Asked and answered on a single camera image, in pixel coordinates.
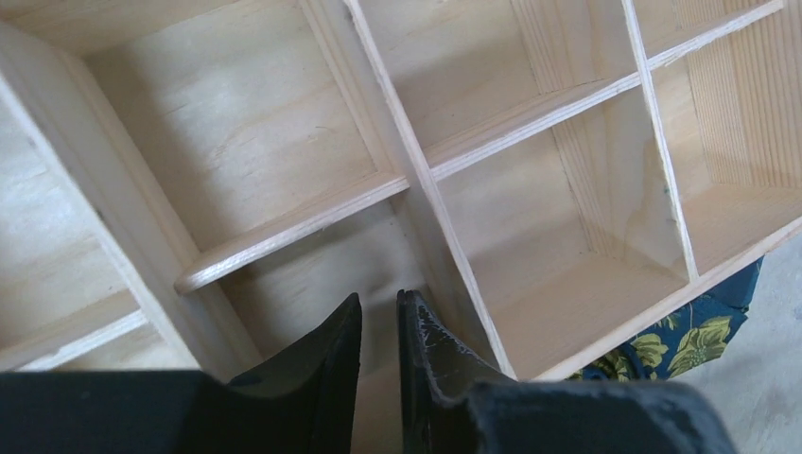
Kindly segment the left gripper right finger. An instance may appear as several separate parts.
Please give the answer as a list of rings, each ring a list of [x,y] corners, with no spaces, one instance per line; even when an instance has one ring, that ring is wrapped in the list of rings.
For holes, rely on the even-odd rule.
[[[422,294],[401,290],[407,453],[732,453],[718,413],[670,382],[512,379],[451,333]]]

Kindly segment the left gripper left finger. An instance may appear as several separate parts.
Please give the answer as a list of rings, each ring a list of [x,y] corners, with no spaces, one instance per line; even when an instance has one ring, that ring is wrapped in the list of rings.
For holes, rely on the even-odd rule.
[[[362,309],[349,295],[318,327],[229,382],[199,370],[4,373],[5,453],[346,453]]]

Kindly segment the blue floral tie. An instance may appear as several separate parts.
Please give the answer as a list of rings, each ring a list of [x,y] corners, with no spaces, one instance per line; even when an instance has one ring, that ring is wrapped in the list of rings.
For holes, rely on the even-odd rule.
[[[720,358],[748,320],[762,262],[737,271],[569,378],[667,380]]]

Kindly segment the wooden compartment tray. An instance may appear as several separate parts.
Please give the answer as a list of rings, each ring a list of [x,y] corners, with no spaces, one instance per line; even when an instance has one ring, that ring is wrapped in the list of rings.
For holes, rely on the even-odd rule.
[[[395,294],[560,379],[801,230],[797,1],[5,1],[1,367],[230,379]]]

